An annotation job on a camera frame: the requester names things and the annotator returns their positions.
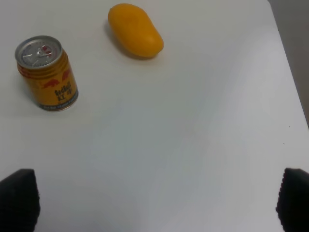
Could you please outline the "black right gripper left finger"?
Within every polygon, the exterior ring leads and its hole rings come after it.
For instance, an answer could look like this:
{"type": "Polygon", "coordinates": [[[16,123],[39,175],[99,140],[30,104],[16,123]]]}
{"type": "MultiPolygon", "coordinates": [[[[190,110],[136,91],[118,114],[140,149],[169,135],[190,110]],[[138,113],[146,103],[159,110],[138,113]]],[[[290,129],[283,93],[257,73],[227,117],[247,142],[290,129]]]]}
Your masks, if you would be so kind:
{"type": "Polygon", "coordinates": [[[33,169],[20,169],[0,182],[2,232],[33,232],[40,211],[40,196],[33,169]]]}

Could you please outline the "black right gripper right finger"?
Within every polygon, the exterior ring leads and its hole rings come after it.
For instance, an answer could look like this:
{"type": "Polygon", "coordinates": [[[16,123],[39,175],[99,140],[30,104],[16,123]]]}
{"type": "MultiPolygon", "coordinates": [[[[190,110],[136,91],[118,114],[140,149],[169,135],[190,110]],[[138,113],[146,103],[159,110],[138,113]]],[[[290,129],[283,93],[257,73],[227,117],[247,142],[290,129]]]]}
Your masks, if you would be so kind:
{"type": "Polygon", "coordinates": [[[286,168],[276,206],[285,232],[309,230],[309,174],[301,169],[286,168]]]}

